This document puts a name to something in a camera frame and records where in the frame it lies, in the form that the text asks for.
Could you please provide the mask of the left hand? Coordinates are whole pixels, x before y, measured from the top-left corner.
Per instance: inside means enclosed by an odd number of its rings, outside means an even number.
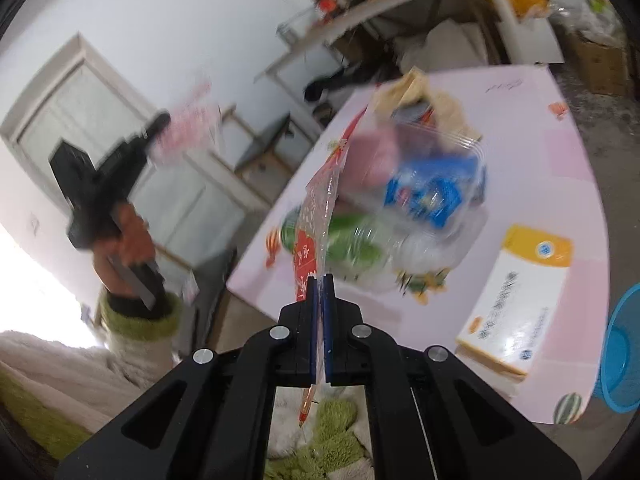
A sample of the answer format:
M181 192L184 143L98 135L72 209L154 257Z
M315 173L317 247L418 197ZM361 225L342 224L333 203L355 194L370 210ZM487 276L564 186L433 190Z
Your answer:
M155 259L155 247L146 222L130 203L116 209L120 235L97 240L92 248L93 269L103 286L115 296L137 299L138 294L116 272L111 258L119 258L124 266Z

